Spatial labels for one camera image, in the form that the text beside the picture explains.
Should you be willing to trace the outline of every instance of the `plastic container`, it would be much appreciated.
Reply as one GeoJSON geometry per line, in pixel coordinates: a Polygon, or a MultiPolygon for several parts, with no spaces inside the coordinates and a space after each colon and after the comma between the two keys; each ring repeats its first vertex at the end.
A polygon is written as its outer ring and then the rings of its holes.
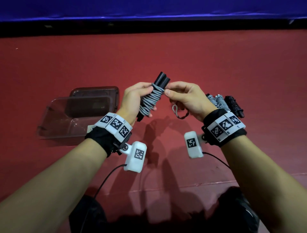
{"type": "Polygon", "coordinates": [[[95,124],[114,109],[114,99],[109,95],[98,97],[61,97],[54,99],[37,128],[41,139],[85,136],[87,126],[95,124]]]}

